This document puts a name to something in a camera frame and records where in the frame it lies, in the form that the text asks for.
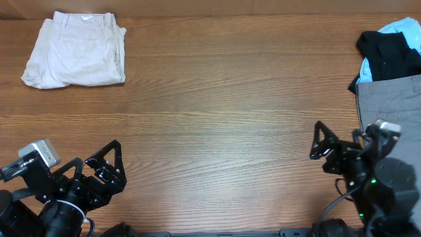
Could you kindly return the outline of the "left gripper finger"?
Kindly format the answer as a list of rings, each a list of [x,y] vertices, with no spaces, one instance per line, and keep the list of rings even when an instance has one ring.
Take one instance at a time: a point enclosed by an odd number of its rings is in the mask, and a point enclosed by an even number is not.
[[[74,158],[73,160],[69,161],[67,164],[57,169],[55,172],[53,172],[53,176],[56,179],[59,179],[61,176],[64,175],[66,171],[68,171],[72,167],[75,168],[73,177],[79,178],[82,175],[82,171],[84,167],[84,162],[79,157]]]
[[[105,155],[114,151],[114,164],[105,159]],[[121,144],[113,140],[105,147],[85,160],[85,164],[95,171],[95,176],[104,182],[105,191],[117,194],[124,190],[127,179],[122,162]]]

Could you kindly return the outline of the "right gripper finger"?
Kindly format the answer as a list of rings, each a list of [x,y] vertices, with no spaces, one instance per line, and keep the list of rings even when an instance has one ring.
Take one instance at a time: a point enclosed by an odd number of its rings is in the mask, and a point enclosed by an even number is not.
[[[314,125],[314,138],[310,150],[310,159],[317,160],[327,156],[337,144],[339,138],[322,122]]]
[[[352,138],[353,138],[353,143],[359,145],[360,147],[364,147],[364,132],[362,130],[359,129],[354,129],[351,132]]]

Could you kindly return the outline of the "beige shorts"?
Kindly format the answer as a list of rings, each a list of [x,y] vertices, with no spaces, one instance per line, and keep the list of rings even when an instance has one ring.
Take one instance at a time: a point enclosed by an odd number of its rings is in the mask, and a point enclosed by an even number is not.
[[[37,89],[123,84],[125,35],[112,13],[56,11],[43,22],[21,80]]]

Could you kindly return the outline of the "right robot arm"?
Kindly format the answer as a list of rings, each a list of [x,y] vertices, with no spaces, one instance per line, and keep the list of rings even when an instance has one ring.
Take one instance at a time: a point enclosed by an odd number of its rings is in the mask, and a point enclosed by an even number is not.
[[[323,210],[308,236],[419,236],[412,220],[420,198],[415,169],[389,155],[401,137],[401,127],[378,119],[365,130],[353,130],[352,137],[350,142],[340,140],[323,122],[314,125],[309,157],[324,157],[323,171],[338,175],[346,192]],[[355,205],[362,228],[326,218],[345,199]]]

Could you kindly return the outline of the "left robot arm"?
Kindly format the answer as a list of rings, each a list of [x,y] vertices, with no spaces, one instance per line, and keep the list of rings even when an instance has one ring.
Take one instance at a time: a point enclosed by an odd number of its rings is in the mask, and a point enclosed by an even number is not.
[[[25,188],[1,190],[2,236],[79,236],[90,211],[109,204],[122,192],[127,179],[122,150],[113,140],[86,160],[61,161],[49,139],[32,142],[18,152],[18,159],[1,167],[1,180],[21,177]]]

